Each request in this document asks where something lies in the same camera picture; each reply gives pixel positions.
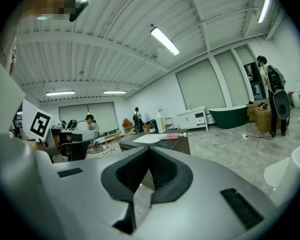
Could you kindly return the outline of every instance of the dark table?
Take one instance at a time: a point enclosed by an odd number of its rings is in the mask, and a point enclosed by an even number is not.
[[[164,133],[165,134],[171,134],[171,133],[183,134],[186,132],[187,132],[187,130],[184,129],[184,130],[167,130]],[[123,139],[119,143],[121,151],[131,150],[131,149],[138,148],[138,147],[159,147],[159,148],[164,148],[164,149],[168,149],[168,150],[179,151],[179,152],[190,155],[188,137],[180,137],[180,138],[176,138],[176,139],[162,139],[156,143],[133,142],[135,139],[137,139],[143,135],[148,135],[148,134],[153,134],[153,133],[141,132],[141,133],[137,133],[127,139]]]

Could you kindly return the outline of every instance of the pink bottle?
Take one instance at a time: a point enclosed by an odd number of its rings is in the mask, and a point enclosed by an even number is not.
[[[160,134],[159,139],[160,140],[172,140],[172,139],[178,139],[179,137],[187,137],[187,133],[165,133]]]

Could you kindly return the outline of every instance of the cardboard box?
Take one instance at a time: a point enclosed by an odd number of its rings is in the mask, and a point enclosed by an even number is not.
[[[258,107],[254,109],[254,116],[256,117],[255,126],[261,133],[268,133],[271,130],[271,109],[260,110]],[[281,128],[281,119],[276,117],[276,129]]]
[[[261,102],[267,104],[268,107],[270,106],[270,102],[268,98],[257,100],[253,104],[248,104],[248,115],[249,115],[250,122],[254,122],[257,120],[257,117],[255,116],[255,108],[257,108],[258,105],[261,104]]]

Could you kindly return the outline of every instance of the white sign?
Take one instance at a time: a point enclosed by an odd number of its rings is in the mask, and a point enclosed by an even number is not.
[[[29,139],[46,141],[53,115],[38,109],[27,100],[23,100],[22,126]]]

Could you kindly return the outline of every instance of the white cabinet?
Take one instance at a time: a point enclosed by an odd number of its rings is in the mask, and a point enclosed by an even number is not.
[[[197,107],[188,109],[184,113],[178,115],[181,129],[194,129],[205,127],[208,131],[205,107]]]

